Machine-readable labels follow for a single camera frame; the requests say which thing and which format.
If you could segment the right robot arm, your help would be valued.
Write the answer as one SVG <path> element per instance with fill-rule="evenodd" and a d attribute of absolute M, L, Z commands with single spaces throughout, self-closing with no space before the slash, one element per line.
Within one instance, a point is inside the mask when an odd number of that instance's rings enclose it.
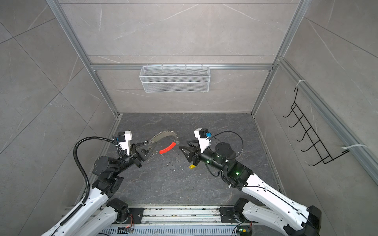
<path fill-rule="evenodd" d="M 236 188 L 264 204 L 258 206 L 240 198 L 232 209 L 232 214 L 238 221 L 257 222 L 284 236 L 320 234 L 320 209 L 297 203 L 268 185 L 251 169 L 236 160 L 236 153 L 228 143 L 218 143 L 214 150 L 201 150 L 200 145 L 193 144 L 179 148 L 194 166 L 203 162 L 219 170 L 222 180 L 229 187 Z"/>

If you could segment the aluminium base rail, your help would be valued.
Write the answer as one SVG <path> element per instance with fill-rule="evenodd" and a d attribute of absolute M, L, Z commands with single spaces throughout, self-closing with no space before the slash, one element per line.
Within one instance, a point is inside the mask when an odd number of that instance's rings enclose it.
<path fill-rule="evenodd" d="M 123 221 L 102 207 L 85 220 L 78 236 L 283 236 L 284 219 L 250 205 L 249 219 L 223 206 L 131 206 Z"/>

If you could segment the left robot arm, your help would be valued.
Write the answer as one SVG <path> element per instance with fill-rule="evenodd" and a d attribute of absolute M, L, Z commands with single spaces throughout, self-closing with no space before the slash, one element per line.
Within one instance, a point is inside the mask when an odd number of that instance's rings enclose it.
<path fill-rule="evenodd" d="M 118 159 L 101 156 L 94 164 L 93 174 L 97 180 L 90 184 L 77 150 L 84 140 L 75 145 L 74 160 L 86 183 L 86 193 L 80 202 L 58 223 L 44 233 L 46 236 L 96 236 L 113 223 L 134 223 L 137 216 L 131 213 L 126 202 L 113 198 L 123 178 L 120 173 L 135 165 L 141 167 L 143 161 L 153 153 L 156 143 L 133 144 Z"/>

